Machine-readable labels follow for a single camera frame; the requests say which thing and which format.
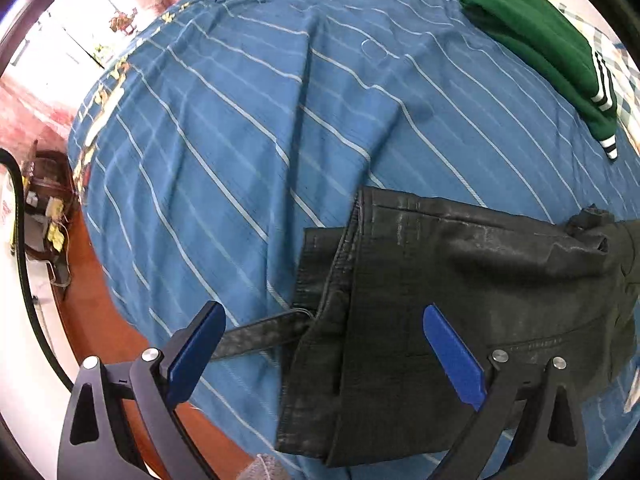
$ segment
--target blue striped fabric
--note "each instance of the blue striped fabric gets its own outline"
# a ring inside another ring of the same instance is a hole
[[[344,225],[361,184],[551,222],[591,203],[638,216],[625,134],[611,164],[458,0],[183,0],[170,13],[128,57],[83,205],[114,304],[155,345],[210,298],[228,327],[288,308],[303,229]],[[72,166],[100,110],[91,95]],[[631,378],[630,364],[585,404],[594,478],[640,416],[622,414]],[[279,386],[276,358],[244,356],[209,365],[192,401],[295,479],[418,480],[440,458],[329,470],[277,454]]]

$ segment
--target plaid blanket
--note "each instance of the plaid blanket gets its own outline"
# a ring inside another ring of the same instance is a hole
[[[587,23],[562,2],[552,4],[564,14],[571,24],[589,41],[591,47],[602,54],[612,73],[614,91],[618,101],[618,122],[640,156],[640,73],[627,50],[615,46],[599,29]]]

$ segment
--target striped cuff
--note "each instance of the striped cuff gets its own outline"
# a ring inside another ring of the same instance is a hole
[[[612,135],[609,139],[604,139],[600,141],[600,145],[603,147],[604,152],[611,160],[616,160],[618,158],[618,150],[616,149],[616,136]]]

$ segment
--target black leather garment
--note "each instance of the black leather garment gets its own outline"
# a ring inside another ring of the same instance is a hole
[[[562,356],[586,399],[633,355],[636,254],[640,221],[593,207],[556,226],[363,188],[344,230],[306,231],[297,322],[256,323],[252,345],[228,344],[216,358],[282,336],[281,452],[345,466],[441,451],[472,408],[424,338],[424,307],[436,304],[473,342],[488,380],[494,349],[532,363]]]

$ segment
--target orange floor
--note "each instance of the orange floor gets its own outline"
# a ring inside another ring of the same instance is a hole
[[[79,208],[69,227],[69,239],[69,266],[73,280],[64,299],[56,299],[59,300],[60,317],[76,359],[81,362],[94,354],[107,364],[135,359],[148,343],[113,306]],[[143,458],[163,479],[168,478],[146,435],[137,408],[132,402],[127,402],[125,409]],[[247,453],[190,404],[180,405],[177,413],[220,480],[235,479],[251,462]]]

